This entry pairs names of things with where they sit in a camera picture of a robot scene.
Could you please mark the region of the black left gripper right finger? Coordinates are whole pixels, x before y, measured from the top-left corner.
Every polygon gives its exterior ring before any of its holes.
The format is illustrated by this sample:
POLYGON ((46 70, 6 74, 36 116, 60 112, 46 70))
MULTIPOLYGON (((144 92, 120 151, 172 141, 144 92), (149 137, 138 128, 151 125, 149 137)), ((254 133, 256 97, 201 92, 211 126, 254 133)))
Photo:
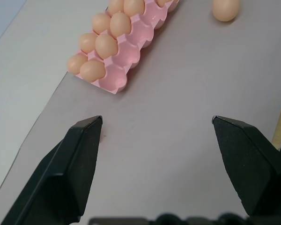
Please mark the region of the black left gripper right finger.
POLYGON ((212 119, 230 181, 249 216, 281 216, 281 153, 254 126, 212 119))

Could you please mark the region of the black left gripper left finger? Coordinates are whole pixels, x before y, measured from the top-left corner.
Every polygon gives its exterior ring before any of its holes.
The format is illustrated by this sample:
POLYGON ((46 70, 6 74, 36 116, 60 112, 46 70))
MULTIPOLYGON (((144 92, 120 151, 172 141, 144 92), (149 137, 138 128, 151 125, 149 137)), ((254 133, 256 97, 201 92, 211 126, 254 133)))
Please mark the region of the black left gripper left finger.
POLYGON ((80 221, 96 169, 102 116, 77 122, 41 160, 3 225, 70 225, 80 221))

